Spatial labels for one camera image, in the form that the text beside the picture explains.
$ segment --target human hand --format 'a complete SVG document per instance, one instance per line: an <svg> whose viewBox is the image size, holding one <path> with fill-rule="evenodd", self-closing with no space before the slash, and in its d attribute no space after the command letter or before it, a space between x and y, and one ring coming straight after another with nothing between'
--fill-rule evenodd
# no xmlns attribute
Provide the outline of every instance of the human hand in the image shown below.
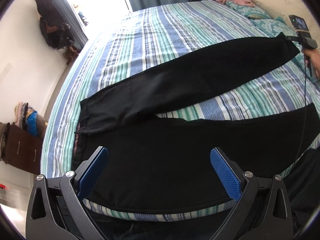
<svg viewBox="0 0 320 240"><path fill-rule="evenodd" d="M308 56L316 69L316 75L320 78L320 53L317 49L303 49L303 54Z"/></svg>

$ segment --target cable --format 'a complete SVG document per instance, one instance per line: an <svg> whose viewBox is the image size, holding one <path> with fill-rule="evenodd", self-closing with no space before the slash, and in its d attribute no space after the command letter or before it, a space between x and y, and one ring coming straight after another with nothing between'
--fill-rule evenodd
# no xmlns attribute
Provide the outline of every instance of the cable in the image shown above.
<svg viewBox="0 0 320 240"><path fill-rule="evenodd" d="M126 233L124 233L124 235L123 235L119 240L122 240L122 239L124 239L125 237L127 237L128 235L130 235L130 234L132 233L133 226L134 226L134 222L131 224L129 231L126 232Z"/></svg>
<svg viewBox="0 0 320 240"><path fill-rule="evenodd" d="M302 147L304 130L305 130L305 127L306 127L306 120L307 120L307 95L306 94L307 94L307 65L306 65L306 58L304 56L304 108L305 108L305 112L304 112L303 129L302 129L302 135L301 135L301 141L300 141L300 145L299 145L299 150L297 152L297 155L296 155L296 158L294 160L292 168L294 168L296 163L297 163L299 152L300 152L301 147Z"/></svg>

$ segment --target wooden dresser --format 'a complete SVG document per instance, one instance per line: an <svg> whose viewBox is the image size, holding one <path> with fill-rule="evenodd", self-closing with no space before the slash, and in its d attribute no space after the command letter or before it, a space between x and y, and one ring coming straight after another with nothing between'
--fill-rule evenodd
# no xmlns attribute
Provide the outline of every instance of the wooden dresser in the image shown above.
<svg viewBox="0 0 320 240"><path fill-rule="evenodd" d="M21 170L40 174L42 140L10 125L4 161Z"/></svg>

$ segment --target striped bedsheet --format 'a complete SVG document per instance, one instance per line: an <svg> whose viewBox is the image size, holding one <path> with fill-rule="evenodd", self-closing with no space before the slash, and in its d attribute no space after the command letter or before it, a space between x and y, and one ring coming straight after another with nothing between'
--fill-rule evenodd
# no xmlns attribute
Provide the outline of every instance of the striped bedsheet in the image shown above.
<svg viewBox="0 0 320 240"><path fill-rule="evenodd" d="M134 12L112 33L89 41L75 61L54 104L44 138L41 173L62 176L71 167L80 101L131 75L211 44L249 36L264 36L252 22L214 1L164 5ZM320 87L307 79L307 104L320 113ZM250 81L228 93L159 117L185 120L240 120L292 111L304 106L304 74L293 63ZM311 147L320 145L320 136ZM283 172L285 176L290 167ZM95 212L111 212L85 201ZM174 214L161 221L198 217L232 207L225 203L194 214ZM137 220L137 214L111 216Z"/></svg>

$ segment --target pillow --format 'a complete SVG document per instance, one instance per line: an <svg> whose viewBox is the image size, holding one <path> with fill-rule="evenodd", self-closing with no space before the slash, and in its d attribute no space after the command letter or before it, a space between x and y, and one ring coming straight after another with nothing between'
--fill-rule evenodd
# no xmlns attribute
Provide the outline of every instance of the pillow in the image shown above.
<svg viewBox="0 0 320 240"><path fill-rule="evenodd" d="M257 28L262 30L269 37L278 36L280 32L282 32L286 36L297 36L294 30L290 29L286 24L282 23L279 20L261 19L261 20L251 20L251 21ZM296 41L294 41L293 43L301 51L302 46ZM304 72L304 56L301 52L292 59L292 62L295 63Z"/></svg>
<svg viewBox="0 0 320 240"><path fill-rule="evenodd" d="M280 16L275 18L276 21L282 22L283 24L287 25L284 21L284 19L282 19Z"/></svg>
<svg viewBox="0 0 320 240"><path fill-rule="evenodd" d="M249 19L272 19L265 10L261 9L258 6L243 6L235 4L232 1L227 1L226 5Z"/></svg>

